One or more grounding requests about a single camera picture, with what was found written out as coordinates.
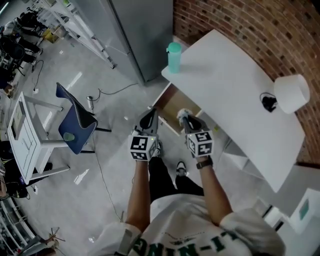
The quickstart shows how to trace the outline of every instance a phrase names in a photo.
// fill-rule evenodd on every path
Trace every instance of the red brick wall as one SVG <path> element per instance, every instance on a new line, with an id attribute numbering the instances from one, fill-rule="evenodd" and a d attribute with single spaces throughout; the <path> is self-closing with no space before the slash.
<path id="1" fill-rule="evenodd" d="M 308 0 L 174 0 L 174 33 L 193 44 L 216 29 L 274 80 L 302 74 L 310 102 L 297 113 L 306 139 L 298 161 L 320 164 L 320 14 Z"/>

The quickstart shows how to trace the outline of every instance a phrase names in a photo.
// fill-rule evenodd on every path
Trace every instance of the concrete floor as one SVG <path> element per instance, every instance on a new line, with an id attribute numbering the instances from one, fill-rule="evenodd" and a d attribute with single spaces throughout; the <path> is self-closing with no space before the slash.
<path id="1" fill-rule="evenodd" d="M 21 79 L 18 86 L 18 91 L 23 90 L 28 96 L 63 106 L 62 112 L 53 111 L 51 114 L 51 109 L 37 108 L 52 139 L 61 139 L 58 126 L 71 106 L 67 100 L 56 98 L 56 82 L 69 87 L 69 92 L 84 107 L 88 106 L 86 96 L 96 98 L 98 88 L 112 93 L 132 84 L 117 69 L 110 69 L 82 45 L 73 45 L 66 40 L 55 44 L 43 42 L 44 51 L 38 58 L 44 60 L 37 85 L 38 94 L 33 94 L 33 87 L 40 65 L 34 73 Z M 134 176 L 135 162 L 128 156 L 127 137 L 135 118 L 153 103 L 167 83 L 159 77 L 147 86 L 134 85 L 115 95 L 101 95 L 100 100 L 94 103 L 98 126 L 112 129 L 112 133 L 95 132 L 94 141 L 98 161 L 118 216 L 121 216 L 122 211 L 126 215 Z M 200 184 L 195 161 L 184 145 L 184 138 L 177 137 L 165 125 L 159 126 L 158 134 L 163 142 L 164 161 L 172 177 L 176 163 L 182 159 L 186 161 L 189 177 Z M 222 130 L 215 136 L 214 167 L 233 209 L 252 207 L 263 181 L 238 170 L 227 157 L 221 156 L 228 136 Z M 85 149 L 93 149 L 92 139 Z M 119 219 L 103 183 L 95 154 L 75 155 L 69 148 L 59 148 L 54 150 L 50 160 L 55 168 L 69 165 L 71 169 L 40 181 L 37 183 L 38 195 L 29 189 L 30 200 L 19 199 L 17 203 L 22 206 L 29 224 L 40 236 L 48 238 L 52 227 L 60 227 L 58 236 L 66 240 L 59 247 L 63 253 L 84 256 L 93 245 L 89 238 L 97 238 L 106 224 Z M 86 169 L 89 169 L 88 173 L 76 185 L 75 178 Z"/>

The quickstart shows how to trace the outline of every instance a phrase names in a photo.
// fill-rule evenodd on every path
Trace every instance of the wooden drawer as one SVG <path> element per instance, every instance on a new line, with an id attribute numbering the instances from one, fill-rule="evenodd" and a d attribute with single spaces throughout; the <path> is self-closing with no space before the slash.
<path id="1" fill-rule="evenodd" d="M 177 119 L 178 112 L 181 109 L 188 109 L 196 116 L 201 113 L 200 107 L 172 83 L 166 86 L 152 106 L 157 108 L 160 121 L 178 136 L 184 130 Z"/>

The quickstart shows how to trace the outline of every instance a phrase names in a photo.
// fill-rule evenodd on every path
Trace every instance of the chair leg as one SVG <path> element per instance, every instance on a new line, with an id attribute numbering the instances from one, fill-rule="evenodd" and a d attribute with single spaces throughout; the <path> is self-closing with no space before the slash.
<path id="1" fill-rule="evenodd" d="M 80 154 L 94 154 L 95 151 L 81 150 Z"/>
<path id="2" fill-rule="evenodd" d="M 95 128 L 96 131 L 111 133 L 112 131 L 109 129 Z"/>

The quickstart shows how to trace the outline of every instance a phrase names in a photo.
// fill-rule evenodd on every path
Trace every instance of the sneaker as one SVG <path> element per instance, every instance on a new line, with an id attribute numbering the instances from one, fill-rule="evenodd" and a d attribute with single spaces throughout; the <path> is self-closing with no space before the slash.
<path id="1" fill-rule="evenodd" d="M 154 151 L 154 156 L 156 158 L 161 158 L 163 156 L 163 150 L 162 150 L 162 142 L 161 140 L 158 141 L 158 146 L 156 147 Z"/>
<path id="2" fill-rule="evenodd" d="M 176 165 L 176 175 L 177 176 L 186 176 L 187 175 L 187 168 L 183 161 L 179 161 Z"/>

